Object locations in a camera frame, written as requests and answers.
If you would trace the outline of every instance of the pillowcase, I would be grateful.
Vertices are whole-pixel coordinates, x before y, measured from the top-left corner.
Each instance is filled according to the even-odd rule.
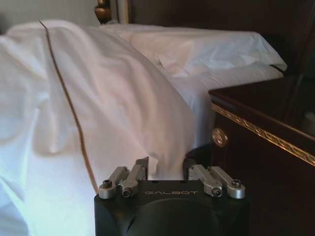
[[[193,75],[209,69],[230,69],[255,62],[287,65],[256,32],[173,28],[144,25],[103,25],[173,75]]]

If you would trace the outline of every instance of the bolt head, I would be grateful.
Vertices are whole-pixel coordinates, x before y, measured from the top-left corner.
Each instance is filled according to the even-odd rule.
[[[214,188],[214,189],[212,189],[212,194],[213,194],[214,197],[217,197],[217,198],[221,197],[222,190],[219,189],[219,188]]]
[[[238,179],[234,179],[231,184],[234,188],[240,188],[242,186],[242,182]]]
[[[103,185],[102,185],[102,188],[110,188],[111,186],[112,186],[112,181],[110,181],[110,180],[104,180],[103,181]]]
[[[131,189],[131,188],[124,188],[124,189],[123,189],[122,195],[123,195],[125,198],[131,197],[131,194],[132,194],[132,189]]]

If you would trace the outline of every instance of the nightstand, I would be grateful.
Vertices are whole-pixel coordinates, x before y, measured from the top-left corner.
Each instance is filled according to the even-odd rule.
[[[295,115],[302,80],[209,91],[216,112],[212,165],[246,186],[251,235],[314,234],[315,137],[299,130]]]

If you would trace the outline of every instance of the wooden headboard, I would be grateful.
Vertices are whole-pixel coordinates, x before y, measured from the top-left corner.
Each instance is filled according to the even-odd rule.
[[[314,0],[125,0],[134,24],[256,31],[279,52],[288,73],[305,70],[314,47]]]

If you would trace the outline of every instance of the brown piping trim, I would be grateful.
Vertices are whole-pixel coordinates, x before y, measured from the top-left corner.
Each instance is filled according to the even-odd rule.
[[[79,131],[79,137],[80,137],[80,146],[81,146],[81,152],[82,152],[82,155],[83,155],[83,158],[84,158],[84,163],[85,163],[85,166],[87,168],[87,171],[89,173],[89,177],[90,177],[90,181],[91,181],[91,184],[94,188],[94,191],[95,193],[98,193],[98,187],[97,187],[97,184],[96,184],[96,181],[95,181],[95,178],[94,178],[94,174],[93,174],[93,171],[92,171],[92,168],[91,168],[91,165],[90,165],[90,162],[89,162],[89,158],[88,158],[88,155],[87,155],[87,151],[86,151],[86,148],[85,148],[85,143],[84,143],[84,135],[83,135],[83,131],[82,131],[82,127],[81,127],[81,124],[80,124],[80,121],[79,121],[79,118],[75,112],[75,109],[74,109],[74,106],[73,106],[73,103],[71,101],[71,97],[69,95],[69,92],[65,86],[65,83],[64,83],[64,80],[63,80],[63,77],[61,76],[61,73],[58,69],[58,66],[57,66],[57,62],[56,62],[56,59],[55,59],[55,55],[53,53],[53,50],[52,50],[52,46],[51,46],[51,41],[50,41],[50,36],[49,36],[49,33],[48,33],[48,29],[47,27],[41,22],[39,21],[42,26],[45,28],[45,31],[46,31],[46,38],[47,38],[47,42],[48,42],[48,47],[49,47],[49,51],[50,51],[50,55],[51,55],[51,58],[53,60],[53,63],[54,63],[54,67],[56,69],[56,72],[57,72],[57,75],[58,75],[58,78],[59,78],[59,81],[61,83],[61,86],[63,88],[63,91],[64,91],[64,94],[68,100],[68,103],[69,103],[69,106],[70,106],[70,109],[72,111],[72,114],[73,114],[73,117],[74,117],[74,120],[75,120],[75,124],[78,128],[78,131]]]

